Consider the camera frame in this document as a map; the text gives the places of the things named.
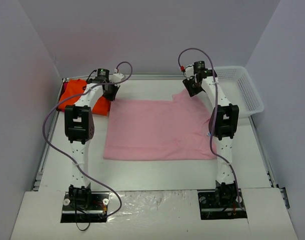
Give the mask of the pink t shirt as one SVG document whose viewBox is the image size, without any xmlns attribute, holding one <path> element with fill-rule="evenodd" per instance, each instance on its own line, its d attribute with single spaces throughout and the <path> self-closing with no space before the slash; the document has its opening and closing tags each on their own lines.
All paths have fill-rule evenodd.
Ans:
<svg viewBox="0 0 305 240">
<path fill-rule="evenodd" d="M 103 158 L 118 161 L 212 160 L 211 114 L 186 90 L 171 100 L 117 99 L 108 117 Z"/>
</svg>

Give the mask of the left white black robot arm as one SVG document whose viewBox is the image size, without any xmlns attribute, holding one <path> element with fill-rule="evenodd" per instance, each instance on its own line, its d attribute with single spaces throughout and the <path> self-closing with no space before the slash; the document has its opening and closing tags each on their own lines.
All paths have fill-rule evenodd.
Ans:
<svg viewBox="0 0 305 240">
<path fill-rule="evenodd" d="M 101 96 L 113 100 L 120 85 L 112 84 L 110 71 L 99 68 L 94 78 L 86 80 L 82 95 L 64 109 L 64 133 L 68 138 L 73 158 L 72 179 L 68 189 L 71 201 L 81 209 L 92 206 L 93 196 L 88 173 L 90 140 L 95 135 L 93 108 Z"/>
</svg>

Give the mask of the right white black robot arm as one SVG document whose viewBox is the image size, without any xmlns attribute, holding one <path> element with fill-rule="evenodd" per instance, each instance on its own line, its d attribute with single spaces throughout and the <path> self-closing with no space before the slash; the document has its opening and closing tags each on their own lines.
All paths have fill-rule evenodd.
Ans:
<svg viewBox="0 0 305 240">
<path fill-rule="evenodd" d="M 180 67 L 182 81 L 190 97 L 205 92 L 213 111 L 208 123 L 210 146 L 217 157 L 218 173 L 215 181 L 214 200 L 221 207 L 237 198 L 238 188 L 232 170 L 232 143 L 237 131 L 239 107 L 232 104 L 219 84 L 217 73 L 205 67 L 204 61 Z"/>
</svg>

